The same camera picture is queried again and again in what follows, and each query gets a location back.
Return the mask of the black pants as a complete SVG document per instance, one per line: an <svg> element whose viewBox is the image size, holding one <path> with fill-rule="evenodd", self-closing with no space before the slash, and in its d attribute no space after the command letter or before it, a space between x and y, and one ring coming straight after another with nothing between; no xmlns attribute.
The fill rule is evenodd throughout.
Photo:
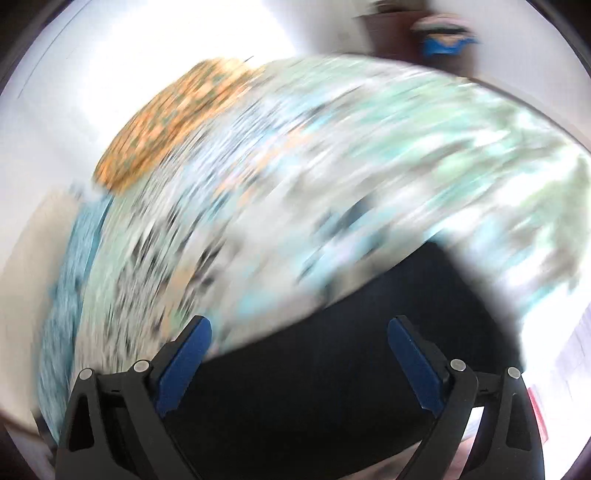
<svg viewBox="0 0 591 480"><path fill-rule="evenodd" d="M203 479L338 479L392 457L433 422L388 344L398 315L477 371L521 363L449 257L426 243L341 301L202 364L164 426Z"/></svg>

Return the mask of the teal patterned pillow near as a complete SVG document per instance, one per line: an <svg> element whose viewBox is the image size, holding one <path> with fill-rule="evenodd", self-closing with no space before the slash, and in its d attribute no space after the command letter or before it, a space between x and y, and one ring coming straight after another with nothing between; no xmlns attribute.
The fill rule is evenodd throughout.
<svg viewBox="0 0 591 480"><path fill-rule="evenodd" d="M61 278L44 321L37 374L40 413L54 439L58 440L70 395L74 349L79 327L84 281Z"/></svg>

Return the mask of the teal patterned pillow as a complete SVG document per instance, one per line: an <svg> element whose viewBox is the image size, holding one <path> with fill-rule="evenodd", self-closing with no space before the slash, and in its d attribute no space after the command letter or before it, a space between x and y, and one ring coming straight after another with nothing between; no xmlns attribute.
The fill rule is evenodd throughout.
<svg viewBox="0 0 591 480"><path fill-rule="evenodd" d="M58 440L70 395L74 349L79 327L84 281L61 278L44 321L37 374L40 413L54 439Z"/></svg>
<svg viewBox="0 0 591 480"><path fill-rule="evenodd" d="M90 273L113 196L84 201L74 221L55 287L55 299L80 296Z"/></svg>

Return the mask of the cream padded headboard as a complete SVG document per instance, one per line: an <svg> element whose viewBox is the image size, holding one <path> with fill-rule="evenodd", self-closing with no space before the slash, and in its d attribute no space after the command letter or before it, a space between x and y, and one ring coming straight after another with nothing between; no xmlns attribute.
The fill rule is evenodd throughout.
<svg viewBox="0 0 591 480"><path fill-rule="evenodd" d="M1 415L32 433L42 326L81 205L68 191L48 194L1 271Z"/></svg>

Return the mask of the teal patterned pillow far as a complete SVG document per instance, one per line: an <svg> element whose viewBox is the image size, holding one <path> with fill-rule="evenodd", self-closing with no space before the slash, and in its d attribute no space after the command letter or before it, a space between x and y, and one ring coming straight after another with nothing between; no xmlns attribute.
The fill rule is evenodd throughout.
<svg viewBox="0 0 591 480"><path fill-rule="evenodd" d="M55 299L80 296L90 273L113 196L84 201L74 221L55 287Z"/></svg>

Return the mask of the floral bed sheet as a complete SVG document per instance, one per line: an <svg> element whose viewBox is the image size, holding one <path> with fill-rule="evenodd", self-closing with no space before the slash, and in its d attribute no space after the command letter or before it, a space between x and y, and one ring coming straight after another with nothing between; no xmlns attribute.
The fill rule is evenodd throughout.
<svg viewBox="0 0 591 480"><path fill-rule="evenodd" d="M590 301L590 154L461 77L369 57L262 66L113 200L73 367L108 373L188 320L214 354L329 306L428 241L527 360Z"/></svg>

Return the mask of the orange floral folded blanket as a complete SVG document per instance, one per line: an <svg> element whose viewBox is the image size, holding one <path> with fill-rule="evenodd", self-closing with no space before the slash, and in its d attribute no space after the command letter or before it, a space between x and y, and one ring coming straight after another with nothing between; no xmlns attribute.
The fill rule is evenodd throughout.
<svg viewBox="0 0 591 480"><path fill-rule="evenodd" d="M235 59L196 64L124 125L97 163L94 183L110 192L127 189L194 130L235 104L262 72Z"/></svg>

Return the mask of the white wardrobe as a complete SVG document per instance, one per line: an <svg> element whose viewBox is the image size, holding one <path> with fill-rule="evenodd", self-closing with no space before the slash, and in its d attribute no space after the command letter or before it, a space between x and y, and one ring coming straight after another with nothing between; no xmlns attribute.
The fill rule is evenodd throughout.
<svg viewBox="0 0 591 480"><path fill-rule="evenodd" d="M76 1L1 95L1 191L87 178L153 95L199 61L317 53L308 1Z"/></svg>

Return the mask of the laundry basket with clothes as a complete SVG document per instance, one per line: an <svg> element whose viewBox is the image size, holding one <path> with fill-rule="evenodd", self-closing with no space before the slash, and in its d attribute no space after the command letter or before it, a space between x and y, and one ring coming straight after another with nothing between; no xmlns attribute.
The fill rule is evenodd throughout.
<svg viewBox="0 0 591 480"><path fill-rule="evenodd" d="M470 75L478 39L467 20L454 14L432 14L416 21L411 31L428 66L456 75Z"/></svg>

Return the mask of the dark wooden dresser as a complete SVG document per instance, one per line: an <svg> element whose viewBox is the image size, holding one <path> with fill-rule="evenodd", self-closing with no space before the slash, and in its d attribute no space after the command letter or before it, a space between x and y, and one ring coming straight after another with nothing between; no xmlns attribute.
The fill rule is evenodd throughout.
<svg viewBox="0 0 591 480"><path fill-rule="evenodd" d="M370 55L423 64L421 41L412 27L430 14L429 10L375 13L358 16L356 22L367 34Z"/></svg>

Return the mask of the olive bag on dresser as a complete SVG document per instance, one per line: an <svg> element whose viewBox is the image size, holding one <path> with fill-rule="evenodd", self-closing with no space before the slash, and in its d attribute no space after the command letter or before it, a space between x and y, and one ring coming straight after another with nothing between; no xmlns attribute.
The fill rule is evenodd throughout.
<svg viewBox="0 0 591 480"><path fill-rule="evenodd" d="M374 0L370 5L379 14L426 10L427 0Z"/></svg>

